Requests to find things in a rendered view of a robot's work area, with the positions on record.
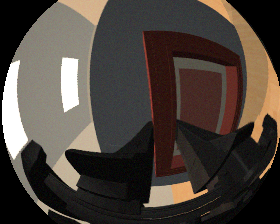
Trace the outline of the dark red picture frame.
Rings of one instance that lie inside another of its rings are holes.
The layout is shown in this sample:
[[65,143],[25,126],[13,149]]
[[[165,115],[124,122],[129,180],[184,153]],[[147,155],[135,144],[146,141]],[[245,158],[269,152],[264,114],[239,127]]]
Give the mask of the dark red picture frame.
[[216,134],[236,131],[242,102],[239,54],[195,34],[142,31],[154,129],[155,176],[184,173],[176,119]]

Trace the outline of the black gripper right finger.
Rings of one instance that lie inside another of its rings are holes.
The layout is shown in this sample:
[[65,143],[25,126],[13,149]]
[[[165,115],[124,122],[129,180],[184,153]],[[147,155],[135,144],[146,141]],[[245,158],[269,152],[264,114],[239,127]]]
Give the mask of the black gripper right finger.
[[205,191],[211,181],[224,166],[232,149],[241,144],[254,131],[254,122],[237,128],[227,134],[205,131],[205,129],[176,119],[175,141],[181,153],[182,161],[189,174],[192,193]]

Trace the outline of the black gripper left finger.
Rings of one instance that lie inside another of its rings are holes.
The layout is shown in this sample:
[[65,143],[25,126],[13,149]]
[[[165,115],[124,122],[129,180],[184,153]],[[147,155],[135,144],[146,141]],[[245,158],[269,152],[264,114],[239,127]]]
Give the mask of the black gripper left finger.
[[154,129],[149,121],[131,141],[114,153],[66,149],[65,156],[76,172],[102,181],[130,183],[142,203],[149,203]]

